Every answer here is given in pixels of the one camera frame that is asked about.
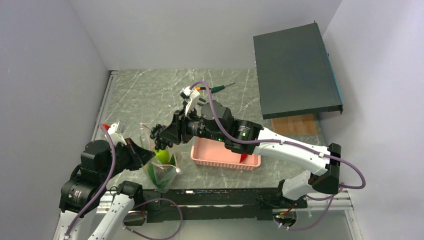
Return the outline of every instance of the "green screwdriver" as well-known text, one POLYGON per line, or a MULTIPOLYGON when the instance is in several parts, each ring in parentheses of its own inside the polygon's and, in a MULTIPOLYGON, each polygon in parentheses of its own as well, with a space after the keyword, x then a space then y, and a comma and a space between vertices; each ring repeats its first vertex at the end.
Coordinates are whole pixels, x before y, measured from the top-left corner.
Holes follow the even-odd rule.
MULTIPOLYGON (((214 86, 214 87, 212 87, 210 89, 210 91, 214 94, 214 93, 217 93, 217 92, 219 92, 219 91, 221 91, 221 90, 225 89, 226 87, 231 86, 233 84, 235 84, 235 82, 230 83, 228 85, 214 86)), ((199 91, 199 90, 206 90, 206 87, 204 87, 204 86, 197 86, 196 87, 196 90, 197 91, 199 91)))

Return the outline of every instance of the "wooden board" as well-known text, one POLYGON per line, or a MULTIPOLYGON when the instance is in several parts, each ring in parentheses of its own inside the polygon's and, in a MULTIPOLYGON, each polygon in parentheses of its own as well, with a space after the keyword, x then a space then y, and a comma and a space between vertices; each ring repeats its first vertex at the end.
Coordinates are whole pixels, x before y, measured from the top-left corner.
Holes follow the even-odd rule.
POLYGON ((280 135, 318 135, 313 114, 273 118, 272 130, 280 135))

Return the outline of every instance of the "green fruit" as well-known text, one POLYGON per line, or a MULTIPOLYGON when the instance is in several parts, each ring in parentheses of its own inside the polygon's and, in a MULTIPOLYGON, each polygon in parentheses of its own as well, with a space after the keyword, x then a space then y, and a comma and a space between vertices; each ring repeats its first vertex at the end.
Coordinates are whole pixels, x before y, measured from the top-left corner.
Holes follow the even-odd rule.
POLYGON ((162 149, 159 149, 159 150, 153 149, 153 152, 156 153, 157 159, 162 164, 169 164, 169 162, 170 162, 170 152, 167 149, 165 149, 165 150, 162 150, 162 149))

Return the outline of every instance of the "metal frame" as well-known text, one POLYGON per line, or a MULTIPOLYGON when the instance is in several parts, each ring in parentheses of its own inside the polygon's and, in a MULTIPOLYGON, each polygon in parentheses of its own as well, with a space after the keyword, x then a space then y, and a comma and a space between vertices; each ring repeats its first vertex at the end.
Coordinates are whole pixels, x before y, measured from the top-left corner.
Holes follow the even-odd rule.
MULTIPOLYGON (((115 87, 115 82, 117 80, 118 73, 119 71, 116 71, 116 70, 111 71, 110 73, 110 77, 106 86, 103 101, 101 103, 100 110, 97 116, 96 127, 94 128, 94 132, 91 139, 92 141, 100 138, 101 134, 97 125, 99 123, 104 122, 106 119, 107 110, 112 98, 112 93, 115 87)), ((322 193, 312 193, 310 195, 311 197, 314 197, 314 198, 323 198, 326 196, 325 194, 322 194, 322 193)), ((111 195, 111 193, 107 191, 100 200, 100 204, 97 208, 97 214, 100 214, 100 215, 106 214, 107 210, 110 208, 112 204, 112 199, 113 199, 113 196, 111 195)), ((307 199, 308 208, 297 208, 296 210, 308 211, 309 214, 312 214, 312 212, 315 212, 315 211, 323 211, 326 208, 327 204, 328 204, 328 201, 315 201, 312 199, 307 199)), ((281 208, 281 209, 273 209, 272 211, 282 212, 286 210, 287 209, 281 208)), ((352 206, 351 198, 347 190, 343 190, 334 198, 329 208, 329 211, 344 211, 346 215, 347 223, 350 229, 350 233, 352 235, 352 239, 363 240, 363 236, 361 234, 361 230, 359 228, 358 221, 355 216, 355 211, 352 206)))

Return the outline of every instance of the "gray wall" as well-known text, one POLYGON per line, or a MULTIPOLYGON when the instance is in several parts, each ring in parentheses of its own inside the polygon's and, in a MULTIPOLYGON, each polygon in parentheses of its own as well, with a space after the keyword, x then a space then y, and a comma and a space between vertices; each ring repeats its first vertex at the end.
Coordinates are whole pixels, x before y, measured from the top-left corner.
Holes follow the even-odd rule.
POLYGON ((341 0, 71 0, 108 69, 253 68, 253 36, 312 23, 341 0))
POLYGON ((424 239, 423 22, 420 0, 344 0, 323 36, 345 110, 321 125, 367 179, 349 191, 364 239, 424 239))
POLYGON ((0 239, 48 240, 108 72, 68 0, 0 6, 0 239))

